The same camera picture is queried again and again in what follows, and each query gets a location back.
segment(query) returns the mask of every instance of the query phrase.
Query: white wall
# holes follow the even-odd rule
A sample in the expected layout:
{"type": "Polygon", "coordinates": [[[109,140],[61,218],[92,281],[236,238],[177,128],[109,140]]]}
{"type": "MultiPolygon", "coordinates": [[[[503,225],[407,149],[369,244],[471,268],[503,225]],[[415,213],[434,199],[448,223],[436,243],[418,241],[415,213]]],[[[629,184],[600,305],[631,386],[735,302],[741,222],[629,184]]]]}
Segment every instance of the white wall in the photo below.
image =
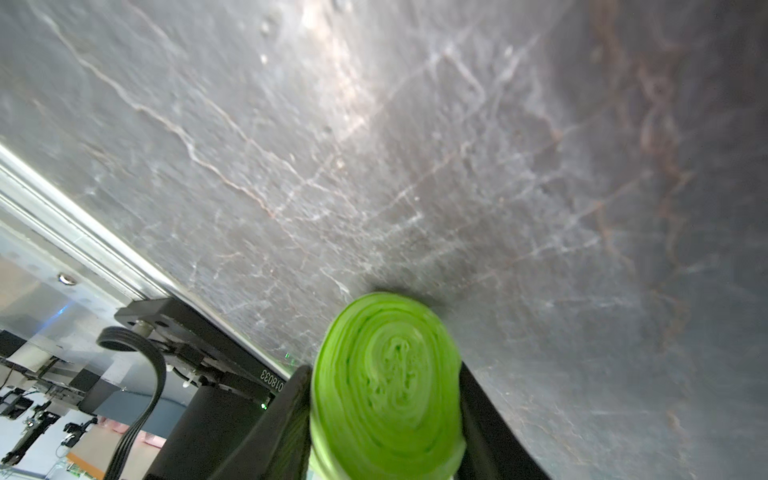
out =
{"type": "MultiPolygon", "coordinates": [[[[5,388],[0,392],[0,396],[6,394],[9,389],[5,388]]],[[[32,407],[45,403],[45,396],[41,393],[32,393],[27,396],[35,404],[29,407],[29,410],[24,415],[18,417],[16,420],[10,420],[5,417],[0,417],[0,458],[5,457],[22,438],[22,432],[24,431],[24,420],[31,414],[32,407]]],[[[61,444],[67,434],[64,432],[64,425],[69,422],[83,423],[91,418],[90,415],[83,412],[70,410],[69,413],[61,417],[56,423],[48,427],[48,430],[41,436],[37,442],[27,451],[27,455],[24,456],[21,462],[16,465],[16,468],[26,470],[28,472],[39,473],[45,475],[53,465],[58,462],[56,456],[56,448],[61,444]]],[[[59,455],[64,455],[67,452],[65,447],[61,447],[58,450],[59,455]]]]}

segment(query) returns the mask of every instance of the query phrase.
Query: rolled plastic bag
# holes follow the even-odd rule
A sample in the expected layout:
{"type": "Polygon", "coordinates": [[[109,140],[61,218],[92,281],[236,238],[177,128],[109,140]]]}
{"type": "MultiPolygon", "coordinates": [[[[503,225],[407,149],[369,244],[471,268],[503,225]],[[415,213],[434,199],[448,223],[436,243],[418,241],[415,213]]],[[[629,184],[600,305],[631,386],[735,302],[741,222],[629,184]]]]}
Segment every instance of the rolled plastic bag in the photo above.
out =
{"type": "Polygon", "coordinates": [[[325,480],[447,480],[464,455],[461,357],[425,305],[372,293],[336,318],[312,377],[311,466],[325,480]]]}

